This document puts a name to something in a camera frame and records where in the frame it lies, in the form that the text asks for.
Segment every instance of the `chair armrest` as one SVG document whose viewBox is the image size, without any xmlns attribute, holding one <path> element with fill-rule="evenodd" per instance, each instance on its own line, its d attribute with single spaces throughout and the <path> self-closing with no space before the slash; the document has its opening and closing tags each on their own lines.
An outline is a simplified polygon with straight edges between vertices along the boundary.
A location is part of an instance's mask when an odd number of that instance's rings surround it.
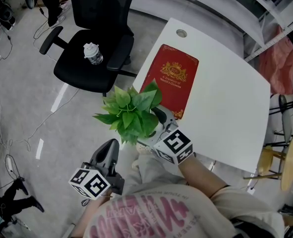
<svg viewBox="0 0 293 238">
<path fill-rule="evenodd" d="M 133 47 L 134 38 L 130 35 L 123 35 L 115 51 L 113 52 L 108 64 L 107 69 L 118 71 L 124 65 L 125 60 L 130 55 Z"/>
<path fill-rule="evenodd" d="M 51 33 L 47 36 L 41 48 L 39 49 L 39 53 L 41 53 L 42 55 L 45 55 L 47 51 L 49 50 L 49 48 L 52 46 L 52 44 L 55 43 L 57 39 L 61 39 L 58 37 L 58 35 L 62 31 L 62 29 L 63 29 L 62 26 L 58 26 L 58 27 L 55 27 L 53 31 L 51 31 Z"/>
</svg>

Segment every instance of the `wooden stool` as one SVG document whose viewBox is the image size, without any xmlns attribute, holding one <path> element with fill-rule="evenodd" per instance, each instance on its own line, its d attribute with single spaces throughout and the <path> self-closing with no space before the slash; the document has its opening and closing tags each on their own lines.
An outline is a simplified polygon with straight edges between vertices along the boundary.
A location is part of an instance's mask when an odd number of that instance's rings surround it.
<svg viewBox="0 0 293 238">
<path fill-rule="evenodd" d="M 279 158 L 284 162 L 283 171 L 281 172 L 274 172 L 271 171 L 272 175 L 263 175 L 265 172 L 270 170 L 272 165 L 273 157 Z M 260 155 L 260 160 L 258 162 L 258 171 L 261 176 L 256 177 L 244 177 L 243 179 L 264 179 L 264 178 L 271 178 L 271 179 L 279 179 L 281 178 L 281 190 L 288 190 L 290 185 L 293 181 L 293 138 L 289 145 L 289 149 L 287 153 L 281 153 L 277 151 L 273 151 L 268 147 L 262 150 Z"/>
</svg>

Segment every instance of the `green plant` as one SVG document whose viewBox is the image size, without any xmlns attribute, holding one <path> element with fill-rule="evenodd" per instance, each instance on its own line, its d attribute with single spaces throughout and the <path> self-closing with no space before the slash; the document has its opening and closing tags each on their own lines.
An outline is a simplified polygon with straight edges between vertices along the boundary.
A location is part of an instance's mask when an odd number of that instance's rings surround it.
<svg viewBox="0 0 293 238">
<path fill-rule="evenodd" d="M 155 81 L 138 93 L 133 87 L 127 91 L 115 86 L 115 92 L 109 97 L 103 97 L 105 106 L 102 108 L 108 114 L 96 114 L 94 118 L 110 129 L 115 129 L 121 136 L 122 143 L 130 142 L 135 145 L 138 137 L 148 137 L 158 124 L 156 115 L 150 110 L 162 101 L 162 92 Z"/>
</svg>

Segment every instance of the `chair backrest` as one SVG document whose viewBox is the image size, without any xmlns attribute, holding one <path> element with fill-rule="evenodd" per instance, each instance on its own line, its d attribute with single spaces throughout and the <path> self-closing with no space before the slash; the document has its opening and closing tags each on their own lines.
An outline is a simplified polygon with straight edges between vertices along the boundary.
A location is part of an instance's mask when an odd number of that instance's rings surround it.
<svg viewBox="0 0 293 238">
<path fill-rule="evenodd" d="M 117 30 L 133 33 L 127 26 L 132 0 L 71 0 L 77 26 L 87 29 Z"/>
</svg>

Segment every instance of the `black shoe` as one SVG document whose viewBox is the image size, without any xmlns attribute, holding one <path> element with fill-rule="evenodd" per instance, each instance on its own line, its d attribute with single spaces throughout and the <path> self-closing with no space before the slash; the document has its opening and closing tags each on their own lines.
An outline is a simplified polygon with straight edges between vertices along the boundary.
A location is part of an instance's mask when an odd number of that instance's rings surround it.
<svg viewBox="0 0 293 238">
<path fill-rule="evenodd" d="M 45 212 L 44 208 L 42 207 L 42 205 L 36 200 L 36 198 L 34 196 L 31 196 L 30 199 L 33 200 L 33 206 L 35 206 L 38 210 L 40 210 L 41 212 Z"/>
<path fill-rule="evenodd" d="M 24 192 L 25 195 L 28 195 L 28 191 L 24 186 L 23 181 L 25 181 L 25 179 L 23 177 L 19 177 L 15 180 L 15 183 L 17 184 L 17 187 Z"/>
</svg>

